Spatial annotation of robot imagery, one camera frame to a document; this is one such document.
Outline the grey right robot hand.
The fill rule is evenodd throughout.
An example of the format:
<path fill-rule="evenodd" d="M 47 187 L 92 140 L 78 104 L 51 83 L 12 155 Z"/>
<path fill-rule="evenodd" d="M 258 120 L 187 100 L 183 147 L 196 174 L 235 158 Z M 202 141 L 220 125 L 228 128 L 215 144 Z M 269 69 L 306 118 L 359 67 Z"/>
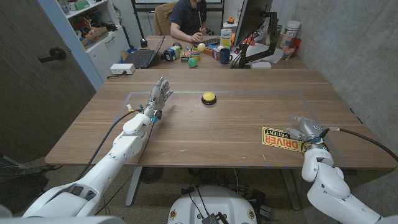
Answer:
<path fill-rule="evenodd" d="M 284 130 L 290 134 L 292 139 L 303 141 L 303 144 L 300 147 L 301 151 L 307 152 L 315 148 L 328 151 L 328 147 L 321 137 L 321 134 L 324 131 L 321 124 L 303 116 L 294 116 L 292 119 L 298 121 L 300 129 L 297 130 L 285 127 Z"/>

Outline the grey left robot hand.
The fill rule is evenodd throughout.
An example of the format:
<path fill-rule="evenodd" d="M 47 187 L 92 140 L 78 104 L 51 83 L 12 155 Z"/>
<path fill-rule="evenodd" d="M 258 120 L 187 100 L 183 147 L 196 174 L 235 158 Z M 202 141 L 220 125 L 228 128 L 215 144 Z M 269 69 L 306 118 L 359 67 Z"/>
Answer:
<path fill-rule="evenodd" d="M 173 93 L 169 91 L 169 81 L 164 80 L 163 77 L 160 77 L 155 86 L 153 87 L 146 107 L 144 108 L 143 113 L 152 118 L 155 115 L 156 111 L 162 110 L 165 105 L 165 102 L 169 98 L 169 96 Z"/>

